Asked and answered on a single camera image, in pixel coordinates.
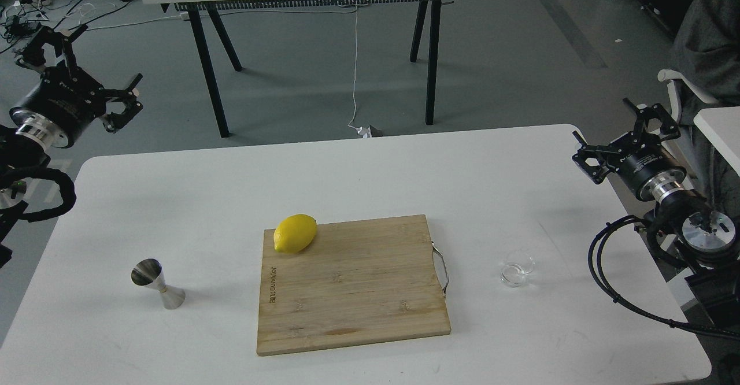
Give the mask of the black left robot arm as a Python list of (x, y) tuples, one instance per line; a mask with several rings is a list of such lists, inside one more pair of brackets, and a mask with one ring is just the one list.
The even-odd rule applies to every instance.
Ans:
[[(1, 238), (19, 221), (47, 221), (63, 216), (76, 203), (71, 177), (49, 167), (49, 148), (70, 148), (90, 124), (99, 119), (106, 132), (124, 128), (141, 112), (137, 74), (124, 89), (106, 89), (77, 64), (72, 43), (87, 30), (40, 27), (29, 42), (16, 51), (16, 64), (40, 75), (34, 88), (10, 109), (12, 127), (2, 126)], [(61, 203), (54, 208), (27, 211), (24, 200), (29, 180), (56, 184)]]

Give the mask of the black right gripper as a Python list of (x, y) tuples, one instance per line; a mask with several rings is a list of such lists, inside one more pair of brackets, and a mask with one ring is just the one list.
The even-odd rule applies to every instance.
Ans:
[(685, 190), (686, 169), (661, 144), (680, 137), (677, 122), (660, 103), (638, 106), (629, 98), (622, 98), (622, 103), (636, 118), (632, 131), (608, 146), (589, 145), (573, 131), (580, 146), (572, 161), (594, 184), (602, 184), (610, 173), (617, 174), (639, 201), (661, 202)]

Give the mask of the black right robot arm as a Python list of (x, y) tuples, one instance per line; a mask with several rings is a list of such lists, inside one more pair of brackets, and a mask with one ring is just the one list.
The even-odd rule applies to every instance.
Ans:
[[(738, 231), (733, 220), (711, 207), (697, 190), (684, 185), (687, 171), (665, 147), (680, 137), (679, 125), (656, 103), (624, 104), (636, 117), (631, 131), (608, 145), (590, 145), (578, 132), (574, 163), (594, 184), (614, 173), (639, 201), (654, 201), (643, 217), (624, 216), (607, 223), (589, 246), (589, 271), (613, 301), (640, 316), (696, 335), (738, 341)], [(608, 282), (602, 255), (617, 230), (632, 225), (645, 235), (650, 255), (675, 269), (689, 269), (685, 282), (710, 326), (678, 322), (641, 309)]]

